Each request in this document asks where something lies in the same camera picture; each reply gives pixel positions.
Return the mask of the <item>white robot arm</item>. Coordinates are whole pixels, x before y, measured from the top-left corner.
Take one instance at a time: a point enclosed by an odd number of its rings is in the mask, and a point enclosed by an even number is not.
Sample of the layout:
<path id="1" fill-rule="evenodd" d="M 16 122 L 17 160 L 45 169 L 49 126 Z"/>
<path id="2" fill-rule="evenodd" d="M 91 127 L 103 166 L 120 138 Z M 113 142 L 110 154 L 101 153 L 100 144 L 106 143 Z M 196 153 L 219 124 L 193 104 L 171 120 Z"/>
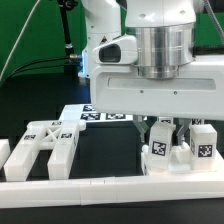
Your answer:
<path id="1" fill-rule="evenodd" d="M 209 0 L 82 0 L 99 112 L 224 120 L 224 29 Z"/>

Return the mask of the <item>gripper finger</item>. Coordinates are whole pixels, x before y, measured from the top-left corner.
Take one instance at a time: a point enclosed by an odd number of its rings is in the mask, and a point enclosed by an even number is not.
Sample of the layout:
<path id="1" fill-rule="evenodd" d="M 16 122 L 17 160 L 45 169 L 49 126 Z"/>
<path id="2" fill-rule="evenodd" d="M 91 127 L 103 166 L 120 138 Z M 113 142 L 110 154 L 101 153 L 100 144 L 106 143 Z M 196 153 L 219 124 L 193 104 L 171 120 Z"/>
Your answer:
<path id="1" fill-rule="evenodd" d="M 139 116 L 139 115 L 134 115 L 133 123 L 140 133 L 141 142 L 144 143 L 145 142 L 145 134 L 146 134 L 147 130 L 149 129 L 146 121 L 144 120 L 144 117 Z"/>
<path id="2" fill-rule="evenodd" d="M 177 136 L 177 143 L 179 145 L 182 144 L 182 142 L 185 140 L 185 132 L 188 130 L 189 128 L 189 125 L 191 123 L 191 120 L 190 119 L 180 119 L 179 120 L 179 125 L 180 125 L 180 128 L 176 134 Z"/>

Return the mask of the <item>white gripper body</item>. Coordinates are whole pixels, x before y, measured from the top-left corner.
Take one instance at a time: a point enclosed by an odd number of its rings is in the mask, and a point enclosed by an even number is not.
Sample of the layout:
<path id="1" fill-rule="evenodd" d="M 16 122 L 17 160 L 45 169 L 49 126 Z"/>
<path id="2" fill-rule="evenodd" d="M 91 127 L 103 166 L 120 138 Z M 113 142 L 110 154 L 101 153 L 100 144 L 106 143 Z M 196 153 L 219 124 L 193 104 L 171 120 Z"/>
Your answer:
<path id="1" fill-rule="evenodd" d="M 224 55 L 202 55 L 172 79 L 138 74 L 137 40 L 125 35 L 92 50 L 91 103 L 98 112 L 224 120 Z"/>

